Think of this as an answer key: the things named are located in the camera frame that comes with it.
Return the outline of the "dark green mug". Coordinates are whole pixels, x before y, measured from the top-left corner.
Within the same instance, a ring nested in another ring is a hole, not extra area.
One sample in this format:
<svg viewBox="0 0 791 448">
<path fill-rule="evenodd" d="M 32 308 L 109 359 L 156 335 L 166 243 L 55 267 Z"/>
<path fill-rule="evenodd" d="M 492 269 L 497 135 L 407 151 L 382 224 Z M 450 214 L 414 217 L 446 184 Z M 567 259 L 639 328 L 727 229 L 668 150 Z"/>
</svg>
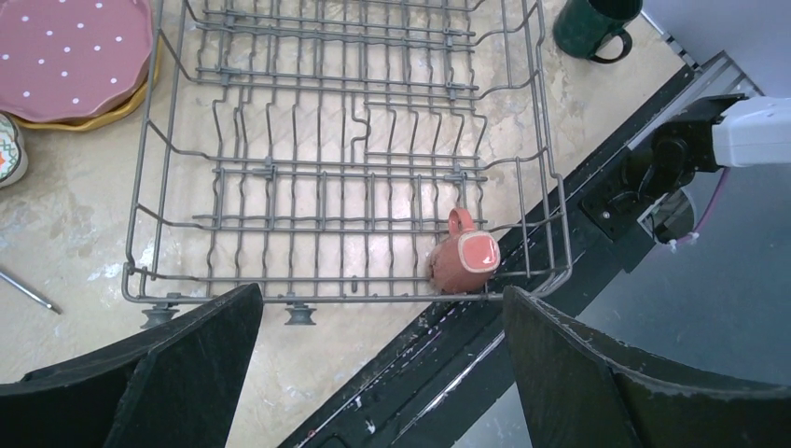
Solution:
<svg viewBox="0 0 791 448">
<path fill-rule="evenodd" d="M 556 45 L 567 55 L 600 64 L 617 63 L 632 50 L 626 26 L 642 11 L 642 0 L 569 0 L 552 26 Z M 621 52 L 604 58 L 598 51 L 613 38 L 621 41 Z"/>
</svg>

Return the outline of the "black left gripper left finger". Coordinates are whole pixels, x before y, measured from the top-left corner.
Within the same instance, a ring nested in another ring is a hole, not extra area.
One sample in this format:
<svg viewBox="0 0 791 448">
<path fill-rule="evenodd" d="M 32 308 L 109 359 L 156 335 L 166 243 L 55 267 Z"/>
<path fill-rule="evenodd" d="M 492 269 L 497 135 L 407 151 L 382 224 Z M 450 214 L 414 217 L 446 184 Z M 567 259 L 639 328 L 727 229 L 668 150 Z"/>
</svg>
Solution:
<svg viewBox="0 0 791 448">
<path fill-rule="evenodd" d="M 237 287 L 175 320 L 1 387 L 5 447 L 222 447 L 264 303 Z"/>
</svg>

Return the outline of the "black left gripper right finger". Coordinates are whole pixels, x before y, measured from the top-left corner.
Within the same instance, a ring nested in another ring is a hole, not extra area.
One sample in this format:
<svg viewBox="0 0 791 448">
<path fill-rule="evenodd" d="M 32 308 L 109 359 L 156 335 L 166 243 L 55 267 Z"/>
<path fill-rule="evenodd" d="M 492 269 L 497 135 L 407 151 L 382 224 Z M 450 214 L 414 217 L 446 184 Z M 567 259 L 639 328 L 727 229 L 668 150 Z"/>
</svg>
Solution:
<svg viewBox="0 0 791 448">
<path fill-rule="evenodd" d="M 786 447 L 790 390 L 646 352 L 521 288 L 503 323 L 535 447 Z"/>
</svg>

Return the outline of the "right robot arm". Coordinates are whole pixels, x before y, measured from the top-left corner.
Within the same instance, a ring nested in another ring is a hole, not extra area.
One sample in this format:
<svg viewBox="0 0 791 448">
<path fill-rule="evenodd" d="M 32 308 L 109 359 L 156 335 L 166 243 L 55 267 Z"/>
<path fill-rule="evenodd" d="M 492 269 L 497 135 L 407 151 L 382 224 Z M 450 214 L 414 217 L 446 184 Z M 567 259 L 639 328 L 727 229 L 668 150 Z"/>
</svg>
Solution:
<svg viewBox="0 0 791 448">
<path fill-rule="evenodd" d="M 618 169 L 619 192 L 607 203 L 614 215 L 645 209 L 688 185 L 697 173 L 721 174 L 702 217 L 679 237 L 655 241 L 671 248 L 700 238 L 733 168 L 790 163 L 790 100 L 725 94 L 695 100 L 662 122 L 631 150 Z"/>
</svg>

